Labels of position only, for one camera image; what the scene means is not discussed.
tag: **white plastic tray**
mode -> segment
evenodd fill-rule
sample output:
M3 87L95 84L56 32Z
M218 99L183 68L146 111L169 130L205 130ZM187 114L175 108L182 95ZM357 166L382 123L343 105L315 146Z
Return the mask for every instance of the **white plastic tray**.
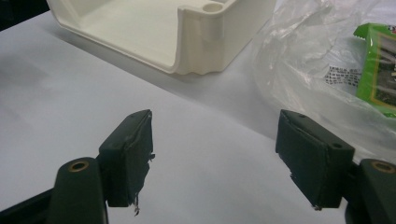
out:
M222 71L276 0L48 0L60 25L166 73Z

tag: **white table surface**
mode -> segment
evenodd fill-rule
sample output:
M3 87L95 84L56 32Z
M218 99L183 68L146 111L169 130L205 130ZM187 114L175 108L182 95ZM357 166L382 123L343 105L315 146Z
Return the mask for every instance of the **white table surface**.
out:
M47 12L0 32L0 210L96 157L129 114L153 111L141 213L121 223L345 223L316 212L275 154L278 114L256 90L248 45L222 73L166 75L58 26Z

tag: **plastic bag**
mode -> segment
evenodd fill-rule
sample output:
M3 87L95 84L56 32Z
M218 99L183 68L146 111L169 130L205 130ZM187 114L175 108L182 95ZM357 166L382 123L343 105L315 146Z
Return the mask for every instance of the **plastic bag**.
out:
M396 24L396 2L285 0L255 37L255 79L270 105L306 114L357 149L355 161L396 162L396 119L355 96L366 22Z

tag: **cream plastic container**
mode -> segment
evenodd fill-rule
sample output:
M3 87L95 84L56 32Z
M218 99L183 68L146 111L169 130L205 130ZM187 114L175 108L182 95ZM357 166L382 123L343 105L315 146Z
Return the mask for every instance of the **cream plastic container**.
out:
M276 0L48 0L60 25L166 73L222 71Z

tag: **green package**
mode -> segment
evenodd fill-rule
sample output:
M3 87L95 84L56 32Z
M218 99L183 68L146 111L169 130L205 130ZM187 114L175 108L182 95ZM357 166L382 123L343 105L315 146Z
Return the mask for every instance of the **green package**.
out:
M396 118L396 26L367 23L354 35L367 42L357 96L385 116Z

